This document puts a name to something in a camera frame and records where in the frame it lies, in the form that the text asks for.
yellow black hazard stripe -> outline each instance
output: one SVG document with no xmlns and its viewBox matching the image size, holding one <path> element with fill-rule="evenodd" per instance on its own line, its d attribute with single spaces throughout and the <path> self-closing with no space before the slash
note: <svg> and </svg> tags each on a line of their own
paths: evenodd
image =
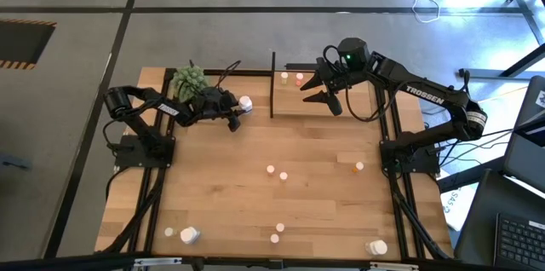
<svg viewBox="0 0 545 271">
<path fill-rule="evenodd" d="M 36 65 L 33 63 L 18 62 L 18 61 L 0 61 L 0 68 L 12 68 L 15 70 L 31 70 Z"/>
<path fill-rule="evenodd" d="M 46 20 L 16 20 L 16 19 L 0 19 L 2 22 L 8 23 L 18 23 L 18 24 L 35 24 L 35 25 L 47 25 L 47 26 L 57 26 L 57 23 Z"/>
<path fill-rule="evenodd" d="M 56 22 L 46 20 L 17 20 L 17 19 L 0 19 L 0 22 L 10 24 L 25 24 L 25 25 L 44 25 L 50 26 L 53 29 L 57 26 Z M 0 60 L 0 69 L 14 69 L 14 70 L 32 70 L 36 66 L 36 62 L 32 61 L 6 61 Z"/>
</svg>

green plant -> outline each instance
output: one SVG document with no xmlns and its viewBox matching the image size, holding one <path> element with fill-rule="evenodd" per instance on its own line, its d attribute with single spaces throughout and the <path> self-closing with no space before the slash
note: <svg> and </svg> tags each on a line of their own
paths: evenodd
<svg viewBox="0 0 545 271">
<path fill-rule="evenodd" d="M 209 86 L 203 69 L 193 64 L 177 69 L 171 84 L 174 97 L 178 97 L 180 102 L 189 100 Z"/>
</svg>

wooden tabletop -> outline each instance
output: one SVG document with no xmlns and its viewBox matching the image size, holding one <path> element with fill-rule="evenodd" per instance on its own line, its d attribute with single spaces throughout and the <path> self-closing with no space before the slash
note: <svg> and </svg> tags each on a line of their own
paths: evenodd
<svg viewBox="0 0 545 271">
<path fill-rule="evenodd" d="M 142 69 L 138 85 L 161 90 L 164 70 Z M 237 97 L 249 95 L 254 104 L 252 113 L 240 117 L 242 125 L 236 132 L 229 131 L 226 120 L 201 121 L 185 129 L 176 125 L 175 158 L 165 179 L 153 253 L 400 259 L 390 190 L 380 170 L 379 123 L 333 117 L 326 105 L 303 103 L 307 95 L 276 76 L 274 118 L 269 116 L 270 78 L 231 76 L 222 87 Z M 310 76 L 305 74 L 303 82 Z M 369 116 L 376 108 L 371 84 L 361 84 L 350 97 L 358 114 Z M 422 130 L 417 99 L 400 93 L 397 100 L 403 130 Z M 148 110 L 143 118 L 152 123 L 154 115 Z M 353 173 L 358 161 L 365 167 Z M 276 167 L 273 176 L 266 173 L 270 164 Z M 286 182 L 278 178 L 282 171 L 288 173 Z M 437 185 L 428 176 L 411 176 L 422 223 L 452 255 Z M 111 244 L 132 217 L 141 177 L 142 169 L 131 169 L 112 183 L 96 250 Z M 137 249 L 143 247 L 146 221 Z M 280 222 L 285 230 L 274 245 L 269 238 Z M 188 226 L 201 231 L 193 245 L 164 235 L 167 227 L 181 231 Z M 406 219 L 405 231 L 410 254 L 415 255 Z M 376 239 L 387 242 L 386 255 L 372 257 L 365 251 L 365 243 Z"/>
</svg>

gray concrete floor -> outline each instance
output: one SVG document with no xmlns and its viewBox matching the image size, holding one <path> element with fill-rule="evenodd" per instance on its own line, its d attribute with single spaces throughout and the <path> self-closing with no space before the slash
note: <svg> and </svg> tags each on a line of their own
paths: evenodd
<svg viewBox="0 0 545 271">
<path fill-rule="evenodd" d="M 4 6 L 124 6 L 127 0 L 0 0 Z M 501 7 L 505 0 L 439 0 L 444 7 Z M 527 0 L 541 25 L 543 7 Z M 410 7 L 413 0 L 136 0 L 136 6 L 362 6 Z M 509 8 L 518 7 L 511 3 Z M 120 14 L 0 14 L 3 18 L 54 20 L 59 24 L 31 72 L 0 69 L 0 150 L 29 159 L 31 170 L 0 168 L 0 261 L 35 258 L 55 216 L 78 140 L 100 82 Z M 532 51 L 537 42 L 520 14 L 443 16 L 423 25 L 412 14 L 133 14 L 111 85 L 136 84 L 144 66 L 268 68 L 310 62 L 322 48 L 357 36 L 441 84 L 462 85 L 461 67 L 503 69 Z M 472 97 L 483 100 L 525 86 L 518 82 L 473 81 Z M 485 132 L 513 125 L 519 100 L 486 102 Z M 437 110 L 422 103 L 427 111 Z M 89 254 L 104 210 L 104 190 L 113 159 L 102 139 L 102 112 L 59 254 Z M 444 114 L 426 117 L 430 124 Z M 122 125 L 109 133 L 118 138 Z M 498 147 L 468 158 L 487 160 Z M 450 173 L 471 167 L 456 162 Z"/>
</svg>

metal table leg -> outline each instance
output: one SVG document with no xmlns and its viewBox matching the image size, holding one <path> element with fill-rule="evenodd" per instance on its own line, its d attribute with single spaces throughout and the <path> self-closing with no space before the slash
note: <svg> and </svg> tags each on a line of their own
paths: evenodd
<svg viewBox="0 0 545 271">
<path fill-rule="evenodd" d="M 542 44 L 537 49 L 534 49 L 531 53 L 526 55 L 526 57 L 513 64 L 505 71 L 473 68 L 460 69 L 458 76 L 463 78 L 463 73 L 465 71 L 469 71 L 471 78 L 530 80 L 534 76 L 545 77 L 545 72 L 526 71 L 526 69 L 533 66 L 543 58 L 545 58 L 545 44 Z"/>
</svg>

